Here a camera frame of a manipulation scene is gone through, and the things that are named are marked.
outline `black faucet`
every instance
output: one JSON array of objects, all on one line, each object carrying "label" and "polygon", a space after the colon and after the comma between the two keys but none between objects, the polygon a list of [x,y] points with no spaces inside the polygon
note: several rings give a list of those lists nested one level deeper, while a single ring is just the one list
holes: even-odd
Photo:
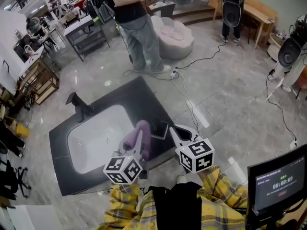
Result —
[{"label": "black faucet", "polygon": [[66,105],[72,103],[75,106],[76,114],[81,116],[79,123],[84,121],[84,115],[91,116],[93,114],[93,108],[87,105],[76,92],[71,93],[66,101]]}]

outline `yellow bin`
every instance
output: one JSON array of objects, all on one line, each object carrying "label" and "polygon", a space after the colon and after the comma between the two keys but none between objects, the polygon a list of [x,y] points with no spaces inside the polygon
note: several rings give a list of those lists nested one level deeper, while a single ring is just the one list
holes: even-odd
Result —
[{"label": "yellow bin", "polygon": [[30,130],[23,126],[22,123],[18,123],[16,133],[20,136],[28,137],[30,134]]}]

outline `black countertop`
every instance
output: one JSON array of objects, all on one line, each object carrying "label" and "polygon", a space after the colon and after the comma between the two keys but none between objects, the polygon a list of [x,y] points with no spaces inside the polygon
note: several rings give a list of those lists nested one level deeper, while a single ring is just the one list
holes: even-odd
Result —
[{"label": "black countertop", "polygon": [[[117,104],[125,108],[134,127],[140,120],[146,120],[151,126],[157,120],[167,122],[169,126],[174,124],[142,77],[136,78],[90,104],[94,109],[94,114],[84,116],[83,123]],[[81,174],[72,164],[67,136],[71,130],[80,125],[79,121],[80,116],[74,114],[49,133],[53,165],[63,196],[80,193],[108,180],[103,173],[104,166]],[[174,142],[169,132],[165,140],[153,138],[149,160],[158,157],[172,147],[174,147]]]}]

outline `timer display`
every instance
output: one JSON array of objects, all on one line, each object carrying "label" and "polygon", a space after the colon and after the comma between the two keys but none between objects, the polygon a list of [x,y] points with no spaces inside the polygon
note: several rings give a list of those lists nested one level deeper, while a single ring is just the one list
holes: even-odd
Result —
[{"label": "timer display", "polygon": [[256,178],[255,210],[264,209],[304,187],[305,157]]}]

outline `stairs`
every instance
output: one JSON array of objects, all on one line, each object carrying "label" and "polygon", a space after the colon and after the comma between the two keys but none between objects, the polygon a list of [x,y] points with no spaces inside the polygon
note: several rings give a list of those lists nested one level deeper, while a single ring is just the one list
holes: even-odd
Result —
[{"label": "stairs", "polygon": [[[173,19],[184,25],[191,25],[204,21],[213,20],[214,8],[208,5],[197,5],[188,8],[174,10]],[[221,15],[216,15],[216,19],[221,19]]]}]

